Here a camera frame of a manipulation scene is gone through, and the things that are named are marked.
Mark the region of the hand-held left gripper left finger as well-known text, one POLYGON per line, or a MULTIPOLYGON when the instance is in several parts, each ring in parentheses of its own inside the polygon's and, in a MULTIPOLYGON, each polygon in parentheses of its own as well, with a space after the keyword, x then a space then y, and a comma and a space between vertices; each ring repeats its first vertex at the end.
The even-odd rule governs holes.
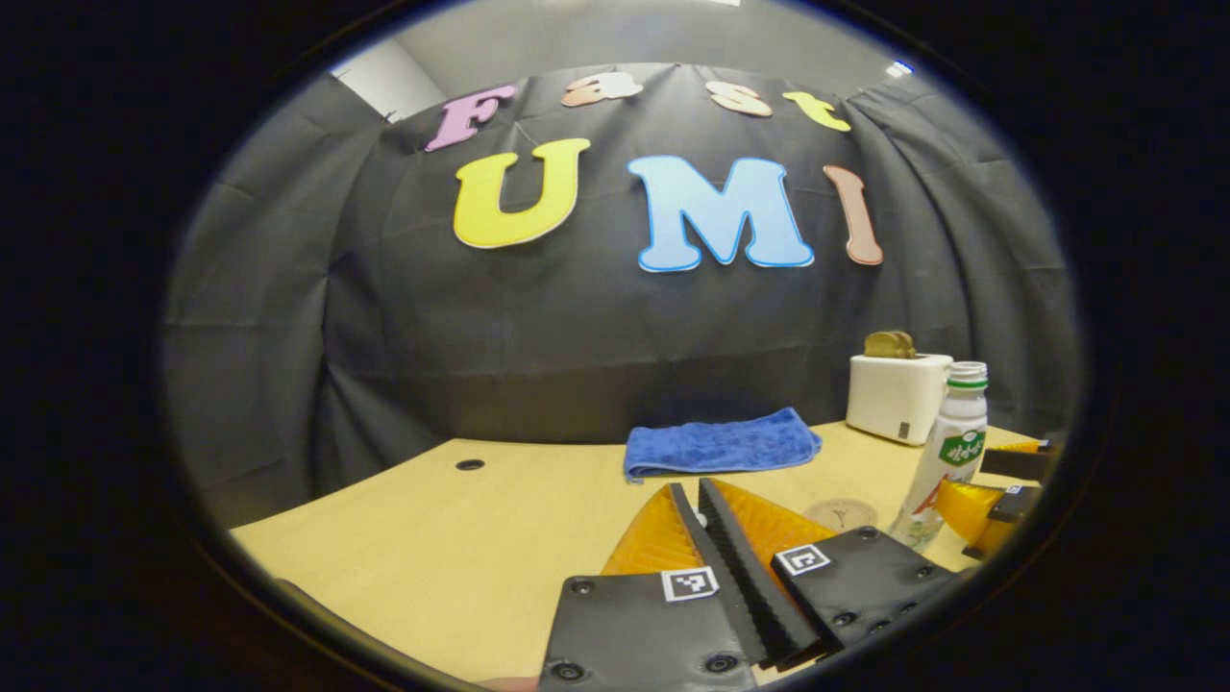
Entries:
POLYGON ((558 591, 538 692, 752 692, 765 653, 679 483, 651 495, 597 575, 558 591))

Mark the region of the white water bottle green label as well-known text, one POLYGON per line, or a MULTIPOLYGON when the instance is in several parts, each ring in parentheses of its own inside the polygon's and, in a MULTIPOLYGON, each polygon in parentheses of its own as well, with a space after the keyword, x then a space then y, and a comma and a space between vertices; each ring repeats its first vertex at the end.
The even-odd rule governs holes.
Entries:
POLYGON ((943 526, 938 494, 943 481, 970 481, 986 442, 989 369, 979 360, 950 365, 943 397, 904 495, 891 537, 922 554, 943 526))

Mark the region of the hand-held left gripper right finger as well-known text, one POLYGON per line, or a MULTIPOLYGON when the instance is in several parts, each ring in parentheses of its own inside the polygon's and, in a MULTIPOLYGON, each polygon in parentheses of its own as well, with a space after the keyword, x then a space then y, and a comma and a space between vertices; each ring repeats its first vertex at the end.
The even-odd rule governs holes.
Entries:
POLYGON ((706 533, 750 608, 763 666, 878 638, 957 575, 871 525, 831 531, 734 483, 699 482, 706 533))

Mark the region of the white toaster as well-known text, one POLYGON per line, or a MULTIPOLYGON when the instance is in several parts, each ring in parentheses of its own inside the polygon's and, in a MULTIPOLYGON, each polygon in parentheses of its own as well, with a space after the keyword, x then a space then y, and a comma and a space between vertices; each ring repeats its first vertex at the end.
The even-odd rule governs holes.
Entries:
POLYGON ((873 436, 922 446, 938 415, 952 364, 953 358, 936 354, 850 358, 845 424, 873 436))

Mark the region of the round brown coaster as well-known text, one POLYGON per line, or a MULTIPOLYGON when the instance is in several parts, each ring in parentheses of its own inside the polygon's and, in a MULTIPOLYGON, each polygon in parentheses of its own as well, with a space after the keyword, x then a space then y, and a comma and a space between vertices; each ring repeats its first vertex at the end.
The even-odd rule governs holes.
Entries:
POLYGON ((875 506, 852 498, 836 498, 818 501, 803 513, 804 517, 815 524, 843 533, 865 526, 877 527, 879 525, 878 513, 875 506))

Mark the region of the blue towel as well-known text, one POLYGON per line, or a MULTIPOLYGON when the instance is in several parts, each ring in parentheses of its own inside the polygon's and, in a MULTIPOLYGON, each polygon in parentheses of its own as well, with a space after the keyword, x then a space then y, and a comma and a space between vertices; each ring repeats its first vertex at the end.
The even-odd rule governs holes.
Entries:
POLYGON ((624 477, 704 476, 786 470, 807 465, 823 447, 795 408, 744 422, 688 422, 636 428, 629 434, 624 477))

